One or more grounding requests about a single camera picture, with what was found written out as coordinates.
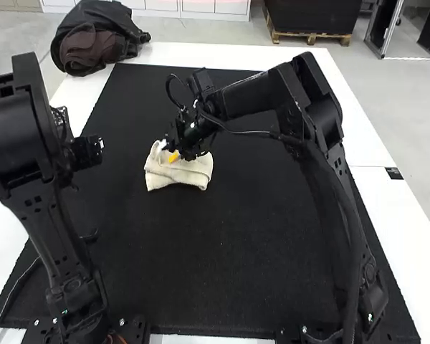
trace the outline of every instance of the table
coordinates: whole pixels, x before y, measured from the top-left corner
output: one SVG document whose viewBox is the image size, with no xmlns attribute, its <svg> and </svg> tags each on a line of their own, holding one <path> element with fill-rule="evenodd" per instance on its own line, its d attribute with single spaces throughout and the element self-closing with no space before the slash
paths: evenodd
<svg viewBox="0 0 430 344">
<path fill-rule="evenodd" d="M 392 180 L 385 167 L 395 163 L 363 112 L 330 53 L 321 48 L 255 47 L 155 42 L 125 63 L 267 70 L 311 51 L 343 109 L 344 146 L 348 165 L 368 210 L 398 286 L 423 344 L 430 344 L 430 222 L 404 180 Z M 67 76 L 51 100 L 67 106 L 79 135 L 110 76 L 113 66 L 84 78 Z M 27 233 L 0 203 L 0 292 L 19 256 Z M 0 330 L 0 343 L 17 344 L 25 330 Z M 271 340 L 152 335 L 152 344 L 266 344 Z"/>
</svg>

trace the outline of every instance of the floor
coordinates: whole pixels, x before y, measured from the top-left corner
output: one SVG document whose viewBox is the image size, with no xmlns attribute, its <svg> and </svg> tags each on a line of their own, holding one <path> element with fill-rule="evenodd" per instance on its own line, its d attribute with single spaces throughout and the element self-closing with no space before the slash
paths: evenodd
<svg viewBox="0 0 430 344">
<path fill-rule="evenodd" d="M 34 50 L 51 97 L 64 75 L 47 52 L 62 18 L 61 14 L 0 12 L 0 74 L 11 70 L 13 54 Z M 156 42 L 272 45 L 258 4 L 252 7 L 248 23 L 152 17 L 134 21 Z M 358 20 L 349 48 L 332 40 L 318 40 L 317 46 L 329 49 L 430 219 L 430 62 L 379 61 L 363 43 L 367 26 L 366 18 Z M 414 43 L 415 35 L 414 25 L 403 20 L 388 56 L 426 56 Z M 301 39 L 280 44 L 305 46 Z"/>
</svg>

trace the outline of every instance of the towel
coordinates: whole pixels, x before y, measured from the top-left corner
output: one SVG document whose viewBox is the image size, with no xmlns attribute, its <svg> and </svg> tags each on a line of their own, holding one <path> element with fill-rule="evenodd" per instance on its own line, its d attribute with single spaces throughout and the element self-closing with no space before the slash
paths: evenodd
<svg viewBox="0 0 430 344">
<path fill-rule="evenodd" d="M 163 150 L 165 145 L 165 141 L 157 140 L 151 146 L 150 155 L 146 159 L 144 170 L 148 191 L 174 183 L 194 185 L 202 191 L 206 190 L 214 168 L 212 155 L 207 153 L 196 160 L 178 159 L 169 163 L 172 153 Z"/>
</svg>

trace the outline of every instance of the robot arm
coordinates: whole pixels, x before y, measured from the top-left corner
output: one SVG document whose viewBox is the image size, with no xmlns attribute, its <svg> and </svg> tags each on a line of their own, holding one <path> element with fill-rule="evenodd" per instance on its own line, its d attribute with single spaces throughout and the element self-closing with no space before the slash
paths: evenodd
<svg viewBox="0 0 430 344">
<path fill-rule="evenodd" d="M 73 174 L 102 162 L 98 136 L 74 138 L 67 109 L 49 106 L 35 54 L 0 76 L 0 201 L 21 221 L 46 268 L 61 343 L 101 343 L 107 298 L 63 201 Z"/>
<path fill-rule="evenodd" d="M 170 151 L 178 149 L 182 158 L 192 160 L 203 154 L 204 140 L 219 130 L 280 140 L 300 162 L 321 219 L 328 218 L 325 216 L 328 210 L 319 194 L 322 190 L 334 193 L 345 228 L 335 229 L 326 224 L 322 227 L 328 230 L 325 235 L 333 251 L 350 252 L 347 257 L 332 256 L 333 269 L 339 271 L 335 273 L 336 289 L 343 294 L 339 300 L 344 314 L 343 343 L 353 343 L 354 339 L 355 343 L 362 343 L 382 318 L 388 293 L 355 205 L 342 143 L 342 110 L 313 55 L 306 52 L 291 62 L 219 90 L 205 69 L 194 72 L 187 85 L 194 95 L 196 115 L 191 116 L 188 109 L 180 107 L 177 139 L 170 140 Z M 169 82 L 166 89 L 170 95 Z M 278 133 L 229 129 L 230 120 L 268 110 L 277 114 Z M 324 181 L 314 177 L 317 172 L 324 175 Z"/>
</svg>

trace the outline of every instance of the metal frame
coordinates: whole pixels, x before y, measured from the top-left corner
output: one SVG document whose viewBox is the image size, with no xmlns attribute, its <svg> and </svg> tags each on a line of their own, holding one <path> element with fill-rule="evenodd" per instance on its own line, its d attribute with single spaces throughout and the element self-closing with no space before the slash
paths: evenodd
<svg viewBox="0 0 430 344">
<path fill-rule="evenodd" d="M 382 44 L 382 47 L 378 49 L 377 46 L 372 43 L 372 41 L 370 40 L 370 36 L 371 36 L 371 31 L 373 30 L 376 14 L 378 13 L 378 8 L 380 6 L 379 2 L 382 2 L 382 1 L 377 1 L 376 4 L 374 5 L 373 14 L 371 15 L 368 29 L 366 30 L 366 35 L 364 39 L 366 45 L 368 45 L 368 47 L 374 52 L 374 54 L 379 59 L 389 59 L 389 60 L 398 60 L 398 61 L 430 61 L 430 57 L 386 57 L 388 46 L 390 45 L 390 42 L 392 40 L 393 31 L 395 30 L 396 23 L 401 15 L 401 10 L 403 8 L 404 0 L 398 0 L 396 3 L 391 22 L 388 25 L 388 28 L 386 29 L 386 33 L 384 34 L 384 43 Z"/>
</svg>

